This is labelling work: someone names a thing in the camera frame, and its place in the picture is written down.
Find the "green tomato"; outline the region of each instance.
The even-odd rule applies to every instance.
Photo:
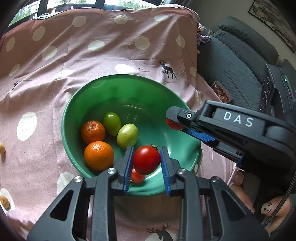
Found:
[[[138,135],[138,128],[134,124],[126,124],[118,132],[117,144],[126,149],[128,146],[135,145]]]
[[[119,116],[114,112],[107,112],[103,117],[103,126],[109,135],[116,136],[121,128]]]

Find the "cable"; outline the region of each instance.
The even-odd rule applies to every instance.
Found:
[[[277,205],[276,209],[273,211],[273,213],[269,216],[269,218],[262,224],[262,226],[264,228],[267,227],[267,225],[270,223],[270,221],[277,215],[277,213],[280,211],[280,209],[282,208],[282,206],[284,205],[285,201],[287,200],[288,196],[290,195],[292,188],[294,186],[296,182],[296,171],[294,173],[292,182],[287,190],[287,192],[285,193],[285,195],[283,196],[283,198],[281,199],[280,203]]]

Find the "painting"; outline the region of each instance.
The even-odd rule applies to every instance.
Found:
[[[296,36],[275,5],[269,0],[254,0],[249,13],[270,27],[295,53]]]

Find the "tomato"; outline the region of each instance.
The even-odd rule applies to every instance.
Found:
[[[139,175],[133,167],[133,170],[131,171],[131,181],[133,181],[133,183],[141,183],[144,181],[144,178],[145,176]]]
[[[148,175],[159,166],[161,157],[159,152],[151,146],[141,146],[133,157],[133,166],[139,175]]]
[[[184,128],[183,126],[179,125],[176,122],[169,120],[168,118],[165,119],[165,122],[168,124],[169,127],[171,127],[173,130],[176,130],[176,131],[180,131]]]

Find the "bowl rim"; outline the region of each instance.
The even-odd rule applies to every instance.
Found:
[[[89,82],[87,82],[86,84],[84,84],[82,87],[80,87],[70,98],[70,100],[68,101],[65,109],[64,109],[64,112],[63,112],[63,116],[62,116],[62,121],[61,121],[61,134],[62,134],[62,142],[63,142],[63,146],[64,146],[64,149],[66,151],[66,154],[68,156],[68,158],[70,159],[72,165],[76,168],[76,170],[84,177],[84,178],[91,178],[92,176],[90,176],[85,170],[81,169],[80,166],[78,166],[77,164],[77,161],[75,160],[74,156],[72,155],[71,151],[70,151],[70,148],[68,146],[68,143],[66,141],[66,133],[65,133],[65,125],[64,125],[64,122],[65,122],[65,115],[66,115],[66,112],[69,108],[69,105],[72,103],[72,101],[78,96],[78,93],[81,92],[81,91],[84,91],[85,89],[88,88],[89,85],[91,85],[93,82],[96,82],[96,81],[99,81],[99,80],[113,80],[114,78],[132,78],[132,79],[137,79],[139,80],[138,78],[140,78],[141,81],[144,81],[144,82],[150,82],[150,83],[153,83],[155,85],[160,85],[161,88],[165,88],[167,89],[168,91],[170,91],[171,93],[173,93],[179,100],[181,100],[184,104],[184,107],[186,107],[186,109],[190,110],[188,105],[176,94],[174,93],[171,89],[169,89],[167,86],[155,81],[155,80],[152,80],[152,79],[149,79],[147,77],[143,77],[143,76],[140,76],[140,75],[135,75],[135,74],[111,74],[111,75],[105,75],[105,76],[102,76],[100,78],[97,78],[95,80],[91,80]],[[199,143],[198,143],[198,146],[199,146],[199,154],[198,154],[198,157],[196,158],[196,162],[193,163],[193,165],[191,166],[190,170],[189,171],[192,171],[194,169],[194,166],[196,165],[197,162],[200,162],[200,159],[201,159],[201,156],[202,156],[202,153],[201,153],[201,146],[200,146],[200,140],[198,140]],[[140,193],[136,193],[135,195],[130,195],[130,196],[152,196],[152,195],[156,195],[156,194],[160,194],[160,193],[163,193],[165,191],[165,188],[163,188],[163,190],[161,190],[160,192],[157,192],[157,193],[154,193],[154,194],[151,194],[151,195],[141,195]]]

